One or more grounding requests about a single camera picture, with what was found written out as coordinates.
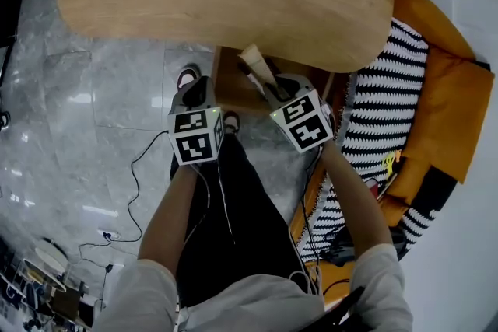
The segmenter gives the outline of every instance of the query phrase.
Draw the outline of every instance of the black and white striped throw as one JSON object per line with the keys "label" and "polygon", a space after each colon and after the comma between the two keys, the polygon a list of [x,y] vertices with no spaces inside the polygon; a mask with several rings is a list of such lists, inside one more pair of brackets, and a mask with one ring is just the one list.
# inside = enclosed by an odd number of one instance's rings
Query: black and white striped throw
{"label": "black and white striped throw", "polygon": [[[393,19],[388,42],[368,67],[352,73],[342,112],[337,144],[363,180],[374,178],[382,188],[388,177],[382,161],[403,149],[422,90],[427,43],[410,26]],[[330,246],[345,226],[342,211],[328,177],[321,185],[310,217],[318,253]],[[303,261],[316,255],[305,230],[298,242]]]}

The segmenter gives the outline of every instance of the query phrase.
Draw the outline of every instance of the shirt sleeve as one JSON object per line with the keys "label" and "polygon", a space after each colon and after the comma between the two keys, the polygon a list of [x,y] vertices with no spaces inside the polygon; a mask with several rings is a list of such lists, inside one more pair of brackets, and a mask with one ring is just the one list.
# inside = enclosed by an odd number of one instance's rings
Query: shirt sleeve
{"label": "shirt sleeve", "polygon": [[108,306],[96,318],[95,332],[170,332],[174,329],[177,287],[173,275],[151,260],[127,266]]}
{"label": "shirt sleeve", "polygon": [[413,317],[403,298],[405,277],[396,249],[381,244],[370,248],[356,262],[351,278],[351,292],[365,291],[352,312],[376,332],[411,331]]}

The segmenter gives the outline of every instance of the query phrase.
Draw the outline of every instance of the person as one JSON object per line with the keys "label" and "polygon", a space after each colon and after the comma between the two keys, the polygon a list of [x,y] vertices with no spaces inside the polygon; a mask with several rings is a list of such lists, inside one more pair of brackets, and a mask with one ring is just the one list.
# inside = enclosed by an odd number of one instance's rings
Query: person
{"label": "person", "polygon": [[[198,77],[187,66],[178,87]],[[225,113],[217,163],[173,165],[171,183],[143,236],[138,260],[119,277],[93,330],[298,331],[324,314],[288,225],[237,140],[240,119]],[[352,308],[376,331],[410,331],[404,279],[384,216],[333,141],[321,154],[352,236]]]}

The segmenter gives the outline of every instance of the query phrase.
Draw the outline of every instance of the black and white marker cube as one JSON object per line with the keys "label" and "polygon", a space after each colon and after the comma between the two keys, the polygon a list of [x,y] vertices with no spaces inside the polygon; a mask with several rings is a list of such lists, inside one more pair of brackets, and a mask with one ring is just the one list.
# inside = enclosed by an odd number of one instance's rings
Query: black and white marker cube
{"label": "black and white marker cube", "polygon": [[333,137],[316,89],[273,111],[270,116],[298,152],[305,152]]}
{"label": "black and white marker cube", "polygon": [[207,108],[170,114],[170,140],[179,165],[203,163],[218,159],[223,140],[220,108]]}

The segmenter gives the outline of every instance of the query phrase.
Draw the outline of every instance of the wall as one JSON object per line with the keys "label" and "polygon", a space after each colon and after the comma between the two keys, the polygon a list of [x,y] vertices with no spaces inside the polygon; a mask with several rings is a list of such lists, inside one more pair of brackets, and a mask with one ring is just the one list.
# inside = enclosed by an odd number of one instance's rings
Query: wall
{"label": "wall", "polygon": [[[454,21],[479,58],[498,70],[498,2],[433,0]],[[465,185],[403,259],[414,331],[481,331],[498,310],[498,93]]]}

